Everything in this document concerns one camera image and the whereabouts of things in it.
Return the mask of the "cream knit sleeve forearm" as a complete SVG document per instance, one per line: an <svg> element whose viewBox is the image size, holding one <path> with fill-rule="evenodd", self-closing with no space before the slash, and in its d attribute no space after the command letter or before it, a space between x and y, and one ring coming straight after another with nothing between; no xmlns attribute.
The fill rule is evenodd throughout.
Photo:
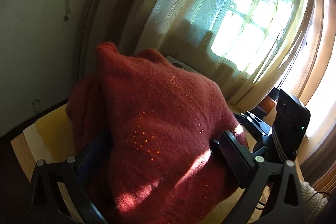
<svg viewBox="0 0 336 224"><path fill-rule="evenodd" d="M322 193L314 190L308 182L299 181L304 203L305 223L314 223L328 203Z"/></svg>

